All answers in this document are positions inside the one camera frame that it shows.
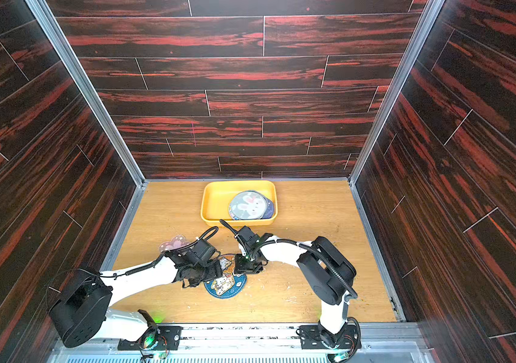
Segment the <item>orange cartoon round coaster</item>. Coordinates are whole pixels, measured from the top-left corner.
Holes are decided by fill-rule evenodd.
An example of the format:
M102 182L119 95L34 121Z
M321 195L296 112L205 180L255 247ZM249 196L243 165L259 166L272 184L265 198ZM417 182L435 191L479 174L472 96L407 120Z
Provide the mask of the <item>orange cartoon round coaster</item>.
M219 259L222 277L204 282L206 291L217 299L231 299L238 295L247 283L247 276L235 274L235 255L222 255Z

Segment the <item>green bunny round coaster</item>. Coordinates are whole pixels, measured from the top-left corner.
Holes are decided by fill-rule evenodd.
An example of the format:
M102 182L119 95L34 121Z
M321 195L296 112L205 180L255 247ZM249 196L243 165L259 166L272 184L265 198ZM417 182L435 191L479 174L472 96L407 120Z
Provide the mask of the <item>green bunny round coaster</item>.
M231 200L229 216L233 220L262 219L268 212L270 202L257 191L243 191Z

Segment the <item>purple bunny round coaster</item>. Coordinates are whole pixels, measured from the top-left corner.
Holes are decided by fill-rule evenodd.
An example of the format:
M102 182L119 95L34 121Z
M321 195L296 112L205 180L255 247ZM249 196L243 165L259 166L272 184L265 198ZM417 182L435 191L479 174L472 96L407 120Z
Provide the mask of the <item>purple bunny round coaster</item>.
M265 200L266 200L266 210L262 217L263 217L263 219L271 219L275 214L275 205L270 199L266 198Z

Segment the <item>yellow plastic storage box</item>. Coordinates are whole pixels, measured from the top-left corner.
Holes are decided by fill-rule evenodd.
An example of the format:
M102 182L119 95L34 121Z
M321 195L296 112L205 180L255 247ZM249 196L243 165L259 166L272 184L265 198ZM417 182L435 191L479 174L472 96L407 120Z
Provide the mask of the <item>yellow plastic storage box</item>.
M275 214L271 219L233 220L229 216L228 206L237 194L243 191L257 191L270 199L275 205ZM214 181L204 191L200 216L209 226L221 226L221 220L233 227L271 225L278 216L278 198L274 183L267 180Z

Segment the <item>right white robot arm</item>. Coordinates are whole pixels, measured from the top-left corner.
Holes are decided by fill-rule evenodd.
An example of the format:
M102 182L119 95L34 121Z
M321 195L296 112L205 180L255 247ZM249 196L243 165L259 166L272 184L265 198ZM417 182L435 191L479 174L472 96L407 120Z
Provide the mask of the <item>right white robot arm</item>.
M225 220L221 225L230 230L241 250L235 256L236 275L257 275L270 262L297 267L321 301L318 340L335 349L349 329L350 302L358 298L353 288L356 269L325 237L298 242L273 234L259 236L249 227L233 228Z

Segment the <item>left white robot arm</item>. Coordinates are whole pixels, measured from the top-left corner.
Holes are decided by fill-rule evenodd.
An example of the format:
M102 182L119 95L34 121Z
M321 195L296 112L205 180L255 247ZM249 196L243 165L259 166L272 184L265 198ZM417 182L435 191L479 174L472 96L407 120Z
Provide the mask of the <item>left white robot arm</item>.
M126 269L99 273L75 269L48 315L66 348L94 339L119 339L137 344L140 350L152 350L167 340L149 313L121 312L112 306L152 287L176 282L184 288L197 287L221 278L223 270L215 253L207 240L198 239Z

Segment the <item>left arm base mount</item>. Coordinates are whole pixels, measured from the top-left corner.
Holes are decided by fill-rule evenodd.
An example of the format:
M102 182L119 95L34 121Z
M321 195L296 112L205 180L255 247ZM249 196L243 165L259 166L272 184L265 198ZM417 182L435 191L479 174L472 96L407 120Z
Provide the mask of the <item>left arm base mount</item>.
M182 326L160 325L145 310L138 313L147 323L147 329L134 342L120 340L117 346L119 351L174 351L179 348L182 338Z

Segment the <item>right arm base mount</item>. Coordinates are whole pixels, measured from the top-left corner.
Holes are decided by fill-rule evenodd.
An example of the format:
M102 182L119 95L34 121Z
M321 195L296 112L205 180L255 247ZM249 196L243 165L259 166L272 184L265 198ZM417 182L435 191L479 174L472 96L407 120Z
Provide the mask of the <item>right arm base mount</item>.
M296 334L300 340L301 349L349 349L361 348L361 327L359 322L348 317L347 322L339 329L338 333L331 333L317 325L300 325Z

